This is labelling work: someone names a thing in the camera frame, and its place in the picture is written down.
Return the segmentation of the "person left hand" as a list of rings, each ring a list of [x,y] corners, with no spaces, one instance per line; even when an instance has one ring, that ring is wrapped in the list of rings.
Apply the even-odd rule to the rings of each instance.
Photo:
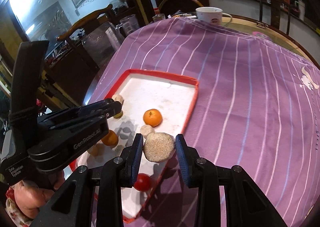
[[[65,182],[64,171],[49,175],[53,190],[25,185],[22,181],[9,187],[5,210],[17,226],[29,226],[38,215],[40,208],[52,198],[53,194]]]

